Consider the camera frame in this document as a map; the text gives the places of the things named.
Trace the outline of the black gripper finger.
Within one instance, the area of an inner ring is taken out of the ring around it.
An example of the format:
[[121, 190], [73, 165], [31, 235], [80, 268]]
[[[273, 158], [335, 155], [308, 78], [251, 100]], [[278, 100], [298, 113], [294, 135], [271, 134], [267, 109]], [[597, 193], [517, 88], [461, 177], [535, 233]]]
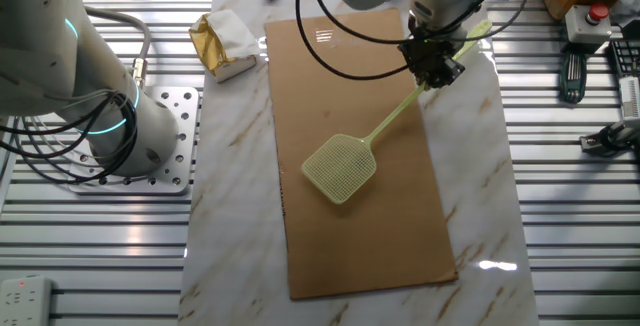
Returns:
[[451, 85], [464, 71], [462, 64], [453, 58], [447, 58], [443, 64], [443, 84]]
[[419, 71], [417, 73], [417, 82], [425, 90], [441, 88], [443, 86], [443, 73], [440, 69]]

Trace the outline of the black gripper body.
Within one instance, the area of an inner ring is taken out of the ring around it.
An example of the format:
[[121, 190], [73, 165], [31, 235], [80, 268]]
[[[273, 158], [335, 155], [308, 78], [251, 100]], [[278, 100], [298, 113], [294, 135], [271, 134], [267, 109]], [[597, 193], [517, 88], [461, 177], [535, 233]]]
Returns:
[[441, 69], [454, 56], [456, 47], [446, 40], [413, 37], [400, 43], [399, 51], [413, 74], [429, 74]]

